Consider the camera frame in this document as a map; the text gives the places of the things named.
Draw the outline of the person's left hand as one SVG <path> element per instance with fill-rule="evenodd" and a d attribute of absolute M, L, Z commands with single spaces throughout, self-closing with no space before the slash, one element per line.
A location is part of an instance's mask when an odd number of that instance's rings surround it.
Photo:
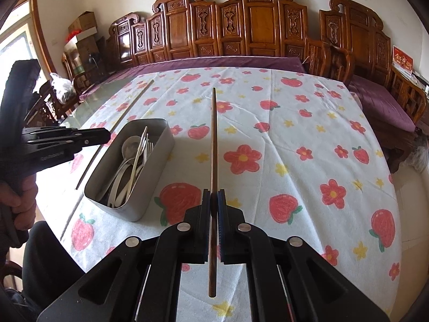
<path fill-rule="evenodd" d="M 7 183 L 1 181 L 1 203 L 9 206 L 12 213 L 16 215 L 14 219 L 16 229 L 29 230 L 33 227 L 36 218 L 37 193 L 35 174 L 23 179 L 21 196 L 16 194 Z"/>

